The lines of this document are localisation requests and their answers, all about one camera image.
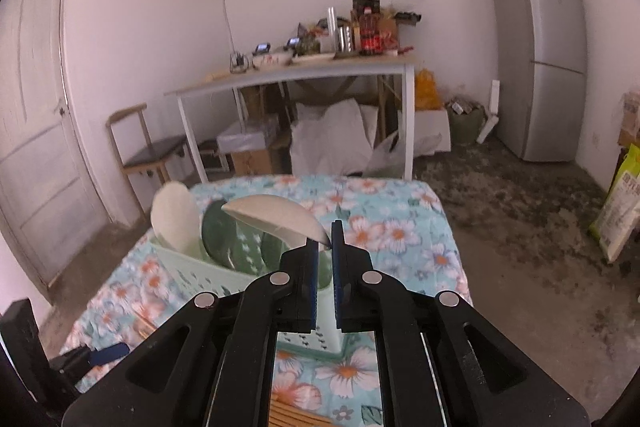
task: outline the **storage box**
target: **storage box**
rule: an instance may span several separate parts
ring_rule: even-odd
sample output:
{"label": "storage box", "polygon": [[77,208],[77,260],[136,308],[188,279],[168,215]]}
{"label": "storage box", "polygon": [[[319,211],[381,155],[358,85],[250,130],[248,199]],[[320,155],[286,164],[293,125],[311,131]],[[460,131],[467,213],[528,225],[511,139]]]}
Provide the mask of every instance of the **storage box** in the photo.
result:
{"label": "storage box", "polygon": [[258,151],[232,152],[236,176],[265,176],[284,174],[280,150],[260,149]]}
{"label": "storage box", "polygon": [[622,125],[618,144],[629,147],[640,143],[640,93],[628,92],[624,96]]}
{"label": "storage box", "polygon": [[383,51],[397,51],[398,43],[398,23],[395,19],[380,19],[378,21],[378,31],[380,32],[380,42]]}
{"label": "storage box", "polygon": [[[156,238],[151,245],[169,275],[174,278],[184,297],[210,291],[220,297],[244,291],[255,277],[206,263],[162,247]],[[313,350],[316,358],[341,359],[344,334],[335,327],[334,284],[318,291],[316,329],[311,333],[278,333],[278,343],[289,351]]]}
{"label": "storage box", "polygon": [[223,154],[267,149],[278,134],[278,129],[276,114],[269,114],[260,121],[247,121],[244,132],[240,122],[234,122],[218,135],[218,148]]}

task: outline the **refrigerator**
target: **refrigerator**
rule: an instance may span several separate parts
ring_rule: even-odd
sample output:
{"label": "refrigerator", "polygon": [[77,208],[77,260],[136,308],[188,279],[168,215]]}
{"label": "refrigerator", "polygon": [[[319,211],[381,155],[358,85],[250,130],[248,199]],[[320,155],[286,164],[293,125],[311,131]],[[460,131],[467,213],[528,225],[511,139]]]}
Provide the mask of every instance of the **refrigerator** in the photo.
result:
{"label": "refrigerator", "polygon": [[498,138],[519,158],[575,158],[586,94],[582,0],[494,0]]}

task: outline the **trash bin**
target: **trash bin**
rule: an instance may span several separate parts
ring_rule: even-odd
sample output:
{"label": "trash bin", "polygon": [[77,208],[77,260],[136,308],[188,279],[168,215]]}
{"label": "trash bin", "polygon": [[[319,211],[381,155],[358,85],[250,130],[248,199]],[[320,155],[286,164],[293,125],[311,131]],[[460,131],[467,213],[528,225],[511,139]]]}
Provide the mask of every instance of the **trash bin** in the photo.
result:
{"label": "trash bin", "polygon": [[470,145],[476,141],[486,119],[484,107],[475,107],[470,113],[457,114],[447,106],[447,114],[452,145]]}

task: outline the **metal screw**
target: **metal screw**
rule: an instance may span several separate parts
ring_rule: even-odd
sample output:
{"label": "metal screw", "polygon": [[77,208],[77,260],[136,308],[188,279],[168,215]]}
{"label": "metal screw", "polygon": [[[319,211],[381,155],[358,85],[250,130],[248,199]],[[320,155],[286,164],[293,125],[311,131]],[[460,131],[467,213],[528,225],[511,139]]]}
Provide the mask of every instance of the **metal screw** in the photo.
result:
{"label": "metal screw", "polygon": [[271,277],[269,277],[271,284],[274,284],[276,286],[282,286],[283,284],[288,283],[289,279],[290,279],[289,274],[286,272],[272,273]]}
{"label": "metal screw", "polygon": [[440,302],[449,308],[455,308],[460,302],[460,297],[453,292],[442,292],[440,294]]}
{"label": "metal screw", "polygon": [[369,270],[368,272],[364,272],[362,274],[362,280],[367,284],[378,284],[382,281],[382,275],[375,270]]}
{"label": "metal screw", "polygon": [[196,308],[211,308],[215,301],[216,296],[210,292],[198,293],[196,298],[193,299],[193,303],[196,305]]}

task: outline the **bowl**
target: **bowl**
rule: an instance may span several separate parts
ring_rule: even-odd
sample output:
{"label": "bowl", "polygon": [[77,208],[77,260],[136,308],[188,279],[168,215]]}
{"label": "bowl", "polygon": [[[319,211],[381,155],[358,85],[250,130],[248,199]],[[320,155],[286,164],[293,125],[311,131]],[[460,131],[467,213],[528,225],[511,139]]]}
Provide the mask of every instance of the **bowl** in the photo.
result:
{"label": "bowl", "polygon": [[271,70],[288,66],[293,58],[293,50],[255,55],[254,68],[256,70]]}

